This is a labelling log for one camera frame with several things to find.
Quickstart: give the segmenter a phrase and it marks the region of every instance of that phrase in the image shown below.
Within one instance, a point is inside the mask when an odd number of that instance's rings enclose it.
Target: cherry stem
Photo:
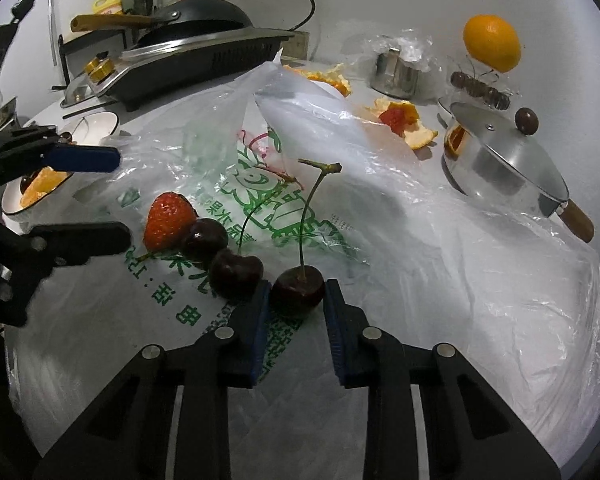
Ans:
[[[312,160],[306,160],[305,158],[299,158],[298,162],[302,164],[307,164],[308,166],[313,166],[314,168],[318,168],[320,170],[320,176],[315,181],[312,190],[309,192],[309,196],[306,198],[306,202],[304,203],[304,209],[302,209],[302,217],[300,219],[300,236],[298,238],[298,245],[300,251],[300,276],[299,279],[301,282],[306,281],[306,273],[304,272],[304,253],[302,252],[302,233],[304,232],[304,218],[306,217],[306,212],[309,209],[309,202],[314,197],[315,190],[318,189],[320,183],[330,173],[340,173],[342,171],[342,166],[339,162],[335,164],[323,164],[321,162],[314,162]]]
[[[253,216],[253,214],[262,207],[265,202],[268,202],[276,193],[282,192],[286,186],[289,185],[289,182],[294,182],[291,180],[284,180],[280,189],[273,189],[271,193],[262,197],[262,199],[253,207],[251,211],[249,211],[247,217],[244,219],[242,224],[242,230],[240,231],[240,239],[238,240],[238,256],[240,255],[240,250],[242,249],[242,237],[244,236],[244,230],[247,228],[247,223],[249,219]]]

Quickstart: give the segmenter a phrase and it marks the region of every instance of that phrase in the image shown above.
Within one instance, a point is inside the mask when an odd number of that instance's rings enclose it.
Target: plate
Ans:
[[[120,119],[115,113],[98,112],[65,124],[61,128],[58,128],[58,134],[61,135],[65,132],[71,134],[72,141],[81,146],[97,146],[102,139],[115,134],[119,124]],[[20,180],[22,177],[18,177],[8,183],[4,189],[4,194],[2,196],[2,212],[17,222],[27,222],[31,220],[32,211],[34,209],[34,214],[37,213],[39,207],[36,206],[42,202],[48,203],[46,199],[70,178],[71,175],[45,196],[41,197],[28,207],[22,208],[20,206],[20,199],[22,198],[22,193],[20,192]]]

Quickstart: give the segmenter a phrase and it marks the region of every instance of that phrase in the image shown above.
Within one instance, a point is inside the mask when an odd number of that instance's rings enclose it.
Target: pot lid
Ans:
[[[453,103],[450,108],[458,123],[503,164],[556,202],[569,199],[569,189],[551,157],[514,123],[500,114],[467,103]]]

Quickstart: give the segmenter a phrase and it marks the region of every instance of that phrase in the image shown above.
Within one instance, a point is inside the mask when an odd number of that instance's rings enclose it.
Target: metal screw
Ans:
[[[42,236],[34,236],[30,243],[34,251],[42,252],[46,249],[46,240]]]
[[[234,336],[234,329],[230,326],[221,326],[216,328],[214,334],[218,339],[229,339]]]
[[[160,347],[156,345],[147,345],[142,349],[142,357],[145,359],[155,359],[160,355]]]
[[[439,344],[436,348],[436,352],[442,357],[453,357],[456,355],[456,349],[449,343]]]
[[[0,300],[10,301],[13,298],[13,290],[6,283],[0,284]]]
[[[375,326],[368,326],[362,331],[362,335],[371,340],[380,339],[382,337],[382,330]]]

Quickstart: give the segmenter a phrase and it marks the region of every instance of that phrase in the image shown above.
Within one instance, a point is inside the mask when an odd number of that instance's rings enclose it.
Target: wooden handle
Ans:
[[[72,32],[89,32],[116,28],[147,28],[157,20],[139,14],[81,14],[71,20]]]
[[[593,222],[582,209],[575,205],[573,200],[567,202],[564,211],[558,216],[580,240],[587,244],[591,241],[595,231]]]

